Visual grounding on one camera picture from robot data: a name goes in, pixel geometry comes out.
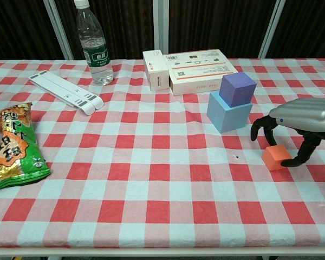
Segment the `purple cube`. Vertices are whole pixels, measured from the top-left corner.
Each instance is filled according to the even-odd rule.
[[[236,107],[250,103],[255,87],[255,81],[249,78],[246,73],[233,73],[223,76],[219,96],[229,107]]]

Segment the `small white box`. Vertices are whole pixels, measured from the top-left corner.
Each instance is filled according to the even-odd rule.
[[[169,88],[168,67],[160,50],[143,52],[145,69],[151,90]]]
[[[237,70],[218,49],[164,55],[173,95],[218,90],[223,75]]]

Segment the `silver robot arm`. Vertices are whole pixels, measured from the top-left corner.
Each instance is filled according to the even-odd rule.
[[[321,140],[325,140],[325,99],[296,99],[272,109],[269,115],[253,123],[251,140],[255,141],[259,129],[264,127],[268,143],[277,145],[273,136],[273,129],[277,125],[293,128],[304,137],[297,156],[281,163],[286,167],[300,166],[310,158]]]

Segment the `dark curtain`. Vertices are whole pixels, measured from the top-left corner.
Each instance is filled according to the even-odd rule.
[[[42,0],[0,0],[0,60],[63,60]]]
[[[74,59],[84,54],[76,27],[73,0],[55,0]],[[154,49],[152,0],[89,0],[90,9],[105,33],[112,59],[141,59]]]
[[[267,57],[325,58],[325,0],[287,0]]]
[[[275,0],[171,0],[170,53],[220,49],[257,58]]]

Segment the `snack bag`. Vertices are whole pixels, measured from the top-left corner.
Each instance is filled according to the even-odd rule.
[[[50,175],[36,142],[30,108],[31,103],[25,103],[0,111],[0,189]]]

